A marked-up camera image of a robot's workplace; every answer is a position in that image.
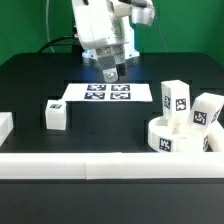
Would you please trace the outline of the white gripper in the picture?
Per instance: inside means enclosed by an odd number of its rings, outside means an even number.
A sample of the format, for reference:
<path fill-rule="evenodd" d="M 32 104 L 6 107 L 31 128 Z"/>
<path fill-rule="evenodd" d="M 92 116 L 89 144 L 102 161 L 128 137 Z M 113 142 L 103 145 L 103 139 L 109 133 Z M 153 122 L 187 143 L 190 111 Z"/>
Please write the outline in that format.
<path fill-rule="evenodd" d="M 83 57 L 98 60 L 104 80 L 116 82 L 127 73 L 131 6 L 120 0 L 72 0 L 72 8 Z"/>

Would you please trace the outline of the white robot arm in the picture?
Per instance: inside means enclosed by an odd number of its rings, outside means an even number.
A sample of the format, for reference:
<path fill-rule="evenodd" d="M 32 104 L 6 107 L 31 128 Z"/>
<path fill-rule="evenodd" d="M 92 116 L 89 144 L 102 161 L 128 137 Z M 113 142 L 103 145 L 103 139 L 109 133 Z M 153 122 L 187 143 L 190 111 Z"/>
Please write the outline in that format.
<path fill-rule="evenodd" d="M 107 83 L 126 74 L 126 60 L 139 56 L 130 23 L 151 26 L 152 0 L 72 0 L 85 62 L 95 61 Z"/>

